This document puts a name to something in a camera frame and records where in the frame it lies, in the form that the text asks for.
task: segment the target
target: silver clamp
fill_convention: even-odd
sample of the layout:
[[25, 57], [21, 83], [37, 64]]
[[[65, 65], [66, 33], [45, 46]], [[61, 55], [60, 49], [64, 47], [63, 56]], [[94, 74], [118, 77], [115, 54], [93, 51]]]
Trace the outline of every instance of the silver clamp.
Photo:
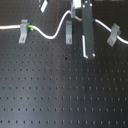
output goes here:
[[120, 27], [117, 25], [117, 24], [114, 24], [112, 26], [112, 29], [111, 29], [111, 35], [110, 37], [108, 38], [107, 40], [107, 43], [113, 47], [113, 45], [115, 44], [116, 40], [117, 40], [117, 36], [119, 36], [121, 34], [121, 31], [120, 31]]
[[20, 24], [21, 35], [19, 39], [20, 44], [23, 44], [26, 41], [27, 33], [28, 33], [28, 25], [29, 25], [28, 20], [21, 21], [21, 24]]
[[72, 44], [72, 21], [66, 21], [66, 44]]

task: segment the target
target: perforated surface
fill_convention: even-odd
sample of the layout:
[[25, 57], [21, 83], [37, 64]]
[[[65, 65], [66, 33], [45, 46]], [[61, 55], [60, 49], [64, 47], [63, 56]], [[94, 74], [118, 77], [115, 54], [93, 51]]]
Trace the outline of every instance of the perforated surface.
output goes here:
[[[1, 0], [0, 25], [28, 19], [54, 34], [69, 2], [50, 2], [42, 14], [37, 0]], [[128, 3], [95, 2], [94, 18], [108, 26], [117, 23], [127, 38]], [[82, 25], [73, 20], [73, 45], [65, 43], [65, 22], [55, 40], [36, 31], [18, 44], [19, 30], [0, 31], [1, 128], [127, 128], [128, 45], [94, 24], [96, 58], [82, 57]]]

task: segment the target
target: white wire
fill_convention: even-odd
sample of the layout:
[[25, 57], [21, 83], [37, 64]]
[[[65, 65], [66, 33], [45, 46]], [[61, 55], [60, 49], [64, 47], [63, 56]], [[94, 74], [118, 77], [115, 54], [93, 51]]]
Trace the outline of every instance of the white wire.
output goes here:
[[77, 17], [77, 16], [75, 16], [75, 19], [78, 20], [78, 21], [82, 21], [82, 19]]
[[65, 17], [66, 17], [68, 14], [71, 14], [71, 11], [70, 11], [70, 10], [66, 11], [65, 14], [63, 15], [63, 17], [62, 17], [62, 19], [61, 19], [61, 21], [60, 21], [60, 23], [59, 23], [58, 29], [57, 29], [56, 33], [55, 33], [53, 36], [48, 36], [48, 35], [44, 34], [44, 33], [43, 33], [39, 28], [37, 28], [36, 26], [33, 26], [33, 29], [35, 29], [36, 31], [38, 31], [42, 36], [44, 36], [44, 37], [47, 38], [47, 39], [55, 39], [56, 36], [57, 36], [57, 34], [59, 33], [59, 30], [60, 30], [60, 28], [61, 28], [61, 26], [62, 26], [62, 23], [63, 23]]
[[[111, 29], [106, 26], [104, 23], [102, 23], [101, 21], [95, 19], [95, 22], [97, 22], [98, 24], [102, 25], [104, 28], [106, 28], [109, 32], [111, 32]], [[118, 40], [120, 40], [121, 42], [125, 43], [125, 44], [128, 44], [128, 41], [122, 39], [120, 36], [117, 36]]]
[[20, 28], [20, 25], [0, 26], [0, 29], [15, 29]]

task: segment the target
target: metal bracket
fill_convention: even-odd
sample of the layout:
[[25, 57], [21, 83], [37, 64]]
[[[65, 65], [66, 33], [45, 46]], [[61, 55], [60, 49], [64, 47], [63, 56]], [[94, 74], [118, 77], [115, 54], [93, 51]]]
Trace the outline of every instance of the metal bracket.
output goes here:
[[93, 20], [92, 20], [92, 3], [91, 0], [81, 0], [82, 3], [82, 24], [83, 24], [83, 56], [86, 59], [93, 59], [95, 57], [94, 50], [94, 34], [93, 34]]
[[72, 21], [66, 21], [66, 44], [72, 44]]
[[71, 1], [71, 18], [75, 18], [75, 16], [76, 16], [75, 5], [73, 1]]
[[112, 26], [112, 29], [111, 29], [111, 35], [110, 37], [108, 38], [107, 40], [107, 43], [113, 47], [113, 45], [115, 44], [116, 40], [117, 40], [117, 36], [119, 36], [121, 34], [121, 31], [120, 31], [120, 27], [117, 25], [117, 24], [114, 24]]
[[20, 31], [21, 31], [21, 35], [20, 35], [20, 39], [19, 39], [19, 43], [23, 44], [26, 41], [27, 38], [27, 32], [28, 32], [28, 20], [22, 20], [21, 21], [21, 25], [20, 25]]

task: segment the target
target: white cable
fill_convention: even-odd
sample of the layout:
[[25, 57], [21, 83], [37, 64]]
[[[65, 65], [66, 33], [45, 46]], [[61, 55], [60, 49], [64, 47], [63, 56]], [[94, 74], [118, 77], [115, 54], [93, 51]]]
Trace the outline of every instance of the white cable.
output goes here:
[[65, 17], [66, 17], [68, 14], [71, 14], [71, 11], [70, 11], [70, 10], [66, 11], [65, 14], [63, 15], [63, 17], [62, 17], [62, 19], [61, 19], [61, 21], [60, 21], [60, 23], [59, 23], [58, 29], [57, 29], [56, 33], [55, 33], [53, 36], [48, 36], [48, 35], [44, 34], [44, 33], [43, 33], [39, 28], [37, 28], [36, 26], [33, 26], [33, 29], [35, 29], [36, 31], [38, 31], [42, 36], [44, 36], [44, 37], [47, 38], [47, 39], [55, 39], [56, 36], [57, 36], [57, 34], [59, 33], [59, 30], [60, 30], [60, 28], [61, 28], [61, 26], [62, 26], [62, 23], [63, 23]]
[[[106, 26], [104, 23], [102, 23], [101, 21], [95, 19], [95, 22], [97, 22], [98, 24], [102, 25], [104, 28], [106, 28], [109, 32], [111, 32], [111, 29]], [[125, 43], [125, 44], [128, 44], [128, 41], [122, 39], [121, 37], [117, 36], [118, 40], [120, 40], [121, 42]]]
[[20, 25], [0, 26], [0, 29], [15, 29], [20, 28]]
[[78, 20], [78, 21], [82, 21], [82, 19], [77, 17], [77, 16], [75, 16], [75, 19]]

